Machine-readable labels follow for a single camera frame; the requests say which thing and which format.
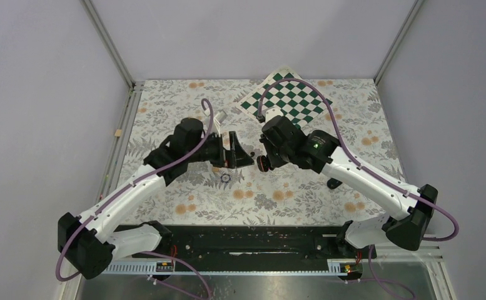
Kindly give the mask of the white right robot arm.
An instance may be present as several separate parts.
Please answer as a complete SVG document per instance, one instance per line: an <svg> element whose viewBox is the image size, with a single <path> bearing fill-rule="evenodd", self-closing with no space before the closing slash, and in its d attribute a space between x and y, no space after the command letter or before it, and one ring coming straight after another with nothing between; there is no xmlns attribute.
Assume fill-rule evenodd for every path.
<svg viewBox="0 0 486 300"><path fill-rule="evenodd" d="M258 167L267 172L288 163L329 178L335 189L346 184L378 204L385 214L364 221L348 221L337 234L336 248L346 258L372 245L391 242L409 251L419 249L433 216L438 191L400 181L363 160L349 158L337 138L322 130L306 135L284 116L275 116L261 129L266 155Z"/></svg>

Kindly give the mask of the black earbud charging case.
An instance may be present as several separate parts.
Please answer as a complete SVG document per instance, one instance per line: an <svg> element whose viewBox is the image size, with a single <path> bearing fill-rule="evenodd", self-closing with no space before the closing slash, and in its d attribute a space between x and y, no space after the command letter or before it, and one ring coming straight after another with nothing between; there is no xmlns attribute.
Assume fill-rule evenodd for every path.
<svg viewBox="0 0 486 300"><path fill-rule="evenodd" d="M267 156L261 155L256 158L256 165L259 171L266 173L271 170L270 160Z"/></svg>

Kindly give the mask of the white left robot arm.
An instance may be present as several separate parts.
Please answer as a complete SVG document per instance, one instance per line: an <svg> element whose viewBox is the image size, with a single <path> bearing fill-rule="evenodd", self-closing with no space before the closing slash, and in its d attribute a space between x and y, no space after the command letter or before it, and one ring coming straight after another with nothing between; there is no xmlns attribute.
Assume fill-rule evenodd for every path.
<svg viewBox="0 0 486 300"><path fill-rule="evenodd" d="M61 266L68 261L77 274L92 279L111 262L144 251L163 257L171 251L171 239L163 227L146 222L124 231L118 226L149 196L167 188L187 172L191 163L209 162L216 168L237 169L253 165L251 154L239 144L234 131L230 147L225 149L221 135L212 132L214 122L204 129L195 118L184 118L161 145L144 158L142 165L120 187L107 195L101 204L79 216L64 214L58 221L56 277L65 282L75 278L61 275Z"/></svg>

